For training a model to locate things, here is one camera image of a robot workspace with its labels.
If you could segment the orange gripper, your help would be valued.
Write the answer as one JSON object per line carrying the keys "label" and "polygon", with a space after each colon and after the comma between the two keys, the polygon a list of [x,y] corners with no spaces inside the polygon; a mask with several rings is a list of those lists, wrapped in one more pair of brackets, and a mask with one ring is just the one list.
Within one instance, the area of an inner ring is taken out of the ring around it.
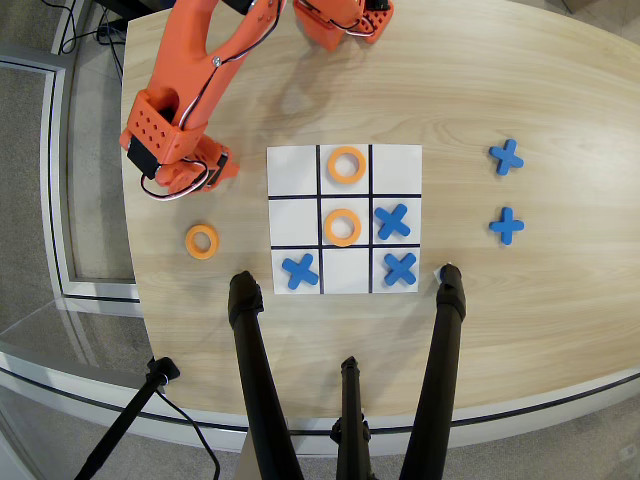
{"label": "orange gripper", "polygon": [[238,173],[239,166],[233,161],[231,151],[204,135],[192,154],[160,167],[155,180],[169,194],[189,194],[213,190]]}

